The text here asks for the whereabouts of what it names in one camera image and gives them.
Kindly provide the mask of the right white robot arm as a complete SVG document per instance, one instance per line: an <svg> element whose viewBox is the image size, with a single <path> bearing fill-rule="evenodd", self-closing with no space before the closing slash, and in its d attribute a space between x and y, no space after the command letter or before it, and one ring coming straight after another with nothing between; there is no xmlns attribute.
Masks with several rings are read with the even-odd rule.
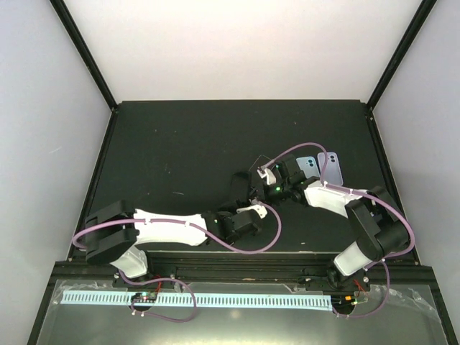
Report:
<svg viewBox="0 0 460 345"><path fill-rule="evenodd" d="M343 290L358 271L408 248L411 238L407 221L384 188L351 190L334 186L311 173L305 174L299 162L288 155L273 162L272 167L258 167L254 196L265 203L290 199L348 220L354 241L336 255L326 270L332 290Z"/></svg>

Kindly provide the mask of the black cased phone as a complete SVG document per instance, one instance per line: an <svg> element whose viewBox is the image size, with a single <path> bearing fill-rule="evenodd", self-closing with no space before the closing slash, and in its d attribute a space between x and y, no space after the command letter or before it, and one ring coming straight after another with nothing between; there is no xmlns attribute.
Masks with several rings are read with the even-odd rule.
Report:
<svg viewBox="0 0 460 345"><path fill-rule="evenodd" d="M235 203L246 203L249 200L251 191L252 174L246 172L236 172L231 177L230 201Z"/></svg>

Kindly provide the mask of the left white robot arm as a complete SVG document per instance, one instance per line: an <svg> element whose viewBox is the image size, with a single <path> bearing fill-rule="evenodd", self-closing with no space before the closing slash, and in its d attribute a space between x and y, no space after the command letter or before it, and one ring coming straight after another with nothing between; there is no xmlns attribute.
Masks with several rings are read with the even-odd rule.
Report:
<svg viewBox="0 0 460 345"><path fill-rule="evenodd" d="M87 228L111 221L110 225L83 235L86 262L90 265L112 265L139 287L154 279L154 269L142 244L185 244L197 247L212 236L233 244L246 234L262 228L267 209L261 205L232 211L205 212L187 216L150 213L135 208L128 201L117 201L87 216Z"/></svg>

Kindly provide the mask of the light blue cased phone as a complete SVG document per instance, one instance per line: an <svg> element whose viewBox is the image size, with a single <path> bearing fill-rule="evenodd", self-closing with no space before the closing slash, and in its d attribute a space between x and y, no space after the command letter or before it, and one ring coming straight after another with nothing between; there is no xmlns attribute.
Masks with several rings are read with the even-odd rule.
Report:
<svg viewBox="0 0 460 345"><path fill-rule="evenodd" d="M314 157L298 157L296 161L299 168L303 171L307 179L320 177L319 169Z"/></svg>

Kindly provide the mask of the lilac phone case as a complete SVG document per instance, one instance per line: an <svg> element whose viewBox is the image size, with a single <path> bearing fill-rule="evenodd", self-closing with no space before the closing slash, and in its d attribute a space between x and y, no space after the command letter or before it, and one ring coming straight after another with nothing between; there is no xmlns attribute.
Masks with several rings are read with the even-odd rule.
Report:
<svg viewBox="0 0 460 345"><path fill-rule="evenodd" d="M339 157L335 152L323 152L317 154L318 168L323 179L332 185L342 186L344 184Z"/></svg>

